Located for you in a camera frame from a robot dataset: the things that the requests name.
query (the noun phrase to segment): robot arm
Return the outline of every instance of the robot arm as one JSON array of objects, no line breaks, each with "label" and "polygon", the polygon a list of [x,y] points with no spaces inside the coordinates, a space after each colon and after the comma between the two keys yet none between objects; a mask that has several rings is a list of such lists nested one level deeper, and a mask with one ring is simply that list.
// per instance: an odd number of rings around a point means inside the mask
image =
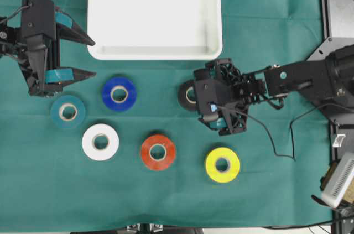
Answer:
[{"label": "robot arm", "polygon": [[19,10],[20,28],[7,26],[9,18],[0,18],[0,56],[18,62],[31,96],[54,96],[64,86],[96,75],[60,66],[60,39],[95,42],[52,0],[22,0]]},{"label": "robot arm", "polygon": [[[316,106],[336,103],[348,107],[354,104],[353,77],[354,45],[334,51],[321,61],[269,66],[247,74],[240,73],[231,59],[215,60],[207,63],[204,69],[194,71],[190,85],[199,121],[224,136],[246,131],[251,105],[268,102],[279,110],[292,91],[299,92]],[[187,89],[188,84],[184,83],[180,92]],[[186,107],[189,99],[181,97],[187,97],[187,94],[179,96],[181,105]],[[348,114],[347,110],[338,107],[330,110],[324,107],[321,111],[332,121],[338,113]]]}]

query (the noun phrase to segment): wire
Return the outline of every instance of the wire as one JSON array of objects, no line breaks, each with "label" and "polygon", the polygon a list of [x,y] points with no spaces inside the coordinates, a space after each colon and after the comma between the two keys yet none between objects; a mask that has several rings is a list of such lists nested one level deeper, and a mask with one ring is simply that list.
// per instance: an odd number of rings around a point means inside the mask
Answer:
[{"label": "wire", "polygon": [[269,105],[271,105],[273,108],[275,108],[276,110],[281,110],[284,107],[284,99],[283,98],[279,98],[279,105],[275,104],[274,102],[272,102],[271,99],[267,98],[265,95],[261,95],[261,97],[268,102]]},{"label": "wire", "polygon": [[263,227],[263,228],[266,228],[269,230],[296,230],[296,229],[300,229],[300,228],[317,227],[317,226],[322,226],[322,225],[333,224],[333,223],[340,222],[340,221],[346,220],[346,219],[354,219],[354,215],[341,217],[340,219],[333,219],[333,220],[328,220],[328,221],[324,221],[324,222],[319,222],[319,223],[315,223],[315,224],[311,224],[311,225],[287,226],[287,227],[269,226],[269,227]]},{"label": "wire", "polygon": [[255,122],[257,122],[258,124],[260,124],[261,126],[263,126],[263,128],[265,129],[265,131],[267,132],[268,136],[269,136],[269,139],[272,143],[272,147],[273,147],[273,152],[274,152],[274,155],[276,155],[277,157],[285,157],[285,158],[291,158],[293,161],[296,161],[295,160],[295,155],[294,155],[294,148],[293,148],[293,155],[282,155],[282,154],[278,154],[277,153],[277,150],[275,148],[275,145],[274,145],[274,140],[273,140],[273,137],[272,135],[270,134],[270,131],[268,130],[267,126],[261,122],[260,120],[252,117],[251,115],[247,114],[247,113],[244,113],[242,111],[239,111],[237,109],[231,109],[231,108],[226,108],[226,107],[222,107],[222,106],[218,106],[216,105],[216,107],[222,109],[222,110],[229,110],[229,111],[233,111],[234,113],[237,113],[237,114],[240,114],[240,115],[243,115],[243,116],[246,116],[248,118],[251,118],[252,120],[254,120]]},{"label": "wire", "polygon": [[18,8],[15,12],[13,12],[12,15],[10,15],[9,17],[7,17],[7,18],[5,18],[5,19],[2,19],[2,20],[0,21],[0,25],[3,24],[3,23],[5,23],[5,22],[7,22],[7,21],[9,21],[10,19],[14,18],[15,16],[17,16],[17,14],[18,14],[19,12],[21,12],[22,10],[25,10],[25,9],[27,9],[27,8],[29,8],[29,7],[30,7],[30,6],[22,6],[22,7]]},{"label": "wire", "polygon": [[316,106],[316,107],[310,109],[309,111],[301,114],[300,116],[297,116],[295,119],[293,119],[290,122],[291,142],[292,142],[292,146],[293,146],[293,157],[294,158],[295,158],[295,141],[294,141],[294,131],[293,131],[294,122],[297,121],[298,119],[306,116],[307,114],[311,113],[312,111],[319,110],[319,109],[321,109],[323,107],[326,107],[326,106],[334,106],[334,107],[341,108],[343,110],[347,110],[347,111],[350,111],[350,112],[354,113],[354,110],[351,109],[351,108],[347,108],[347,107],[344,107],[344,106],[341,106],[341,105],[338,105],[338,104],[335,104],[335,103],[326,103],[326,104],[322,104],[322,105]]},{"label": "wire", "polygon": [[320,229],[322,229],[323,231],[327,232],[328,234],[331,234],[331,232],[325,230],[323,227],[319,226]]}]

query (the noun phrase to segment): white tape roll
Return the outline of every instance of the white tape roll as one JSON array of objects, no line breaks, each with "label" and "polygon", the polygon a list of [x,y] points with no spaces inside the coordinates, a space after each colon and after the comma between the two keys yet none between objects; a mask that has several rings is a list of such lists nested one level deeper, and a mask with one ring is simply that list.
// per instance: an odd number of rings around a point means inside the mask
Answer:
[{"label": "white tape roll", "polygon": [[[104,148],[95,146],[95,139],[99,136],[107,138],[107,145]],[[82,148],[85,154],[97,161],[103,161],[114,156],[119,147],[119,137],[117,132],[109,125],[96,124],[86,130],[82,137]]]}]

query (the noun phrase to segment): green tablecloth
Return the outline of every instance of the green tablecloth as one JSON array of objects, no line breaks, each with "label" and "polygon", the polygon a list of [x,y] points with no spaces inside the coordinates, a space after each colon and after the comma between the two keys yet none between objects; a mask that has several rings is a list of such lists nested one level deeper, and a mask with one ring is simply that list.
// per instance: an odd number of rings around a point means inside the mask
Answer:
[{"label": "green tablecloth", "polygon": [[[86,27],[87,0],[54,0]],[[9,15],[20,0],[0,0]],[[322,41],[319,0],[222,0],[224,50],[241,71],[304,60]],[[18,25],[19,17],[9,22]],[[49,117],[53,99],[29,97],[10,58],[0,59],[0,231],[88,231],[136,222],[201,227],[298,225],[330,219],[312,201],[329,162],[327,121],[319,113],[295,126],[298,161],[276,158],[263,128],[248,122],[248,132],[219,137],[178,104],[179,85],[203,62],[98,61],[84,45],[63,42],[63,66],[97,72],[93,79],[66,88],[83,100],[84,123],[63,131]],[[103,84],[128,76],[138,99],[125,113],[101,101]],[[291,153],[288,125],[310,104],[292,93],[285,108],[253,106],[250,114],[269,127],[278,153]],[[121,143],[109,161],[84,155],[81,137],[94,123],[108,123]],[[139,150],[152,132],[176,145],[175,163],[154,172]],[[232,148],[241,172],[220,185],[207,177],[204,158],[214,147]]]}]

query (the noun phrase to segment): white tray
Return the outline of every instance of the white tray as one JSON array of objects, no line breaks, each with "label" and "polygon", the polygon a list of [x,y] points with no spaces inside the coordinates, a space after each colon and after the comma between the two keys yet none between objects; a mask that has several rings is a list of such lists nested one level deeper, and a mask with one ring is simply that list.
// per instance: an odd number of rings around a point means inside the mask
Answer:
[{"label": "white tray", "polygon": [[88,47],[99,60],[212,60],[221,0],[88,0]]}]

